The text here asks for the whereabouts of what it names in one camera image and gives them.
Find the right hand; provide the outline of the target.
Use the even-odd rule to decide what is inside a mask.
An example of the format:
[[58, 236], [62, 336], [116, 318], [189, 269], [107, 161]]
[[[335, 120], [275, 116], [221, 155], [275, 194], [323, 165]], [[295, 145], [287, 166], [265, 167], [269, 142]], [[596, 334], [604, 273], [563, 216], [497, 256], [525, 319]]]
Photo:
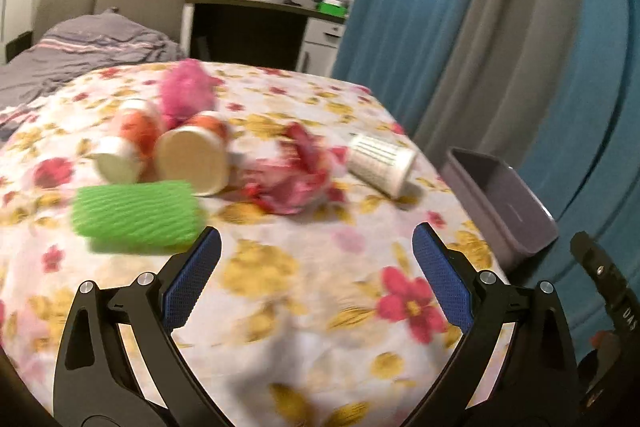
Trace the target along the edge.
[[639, 425], [639, 333], [606, 332], [580, 369], [593, 369], [577, 426]]

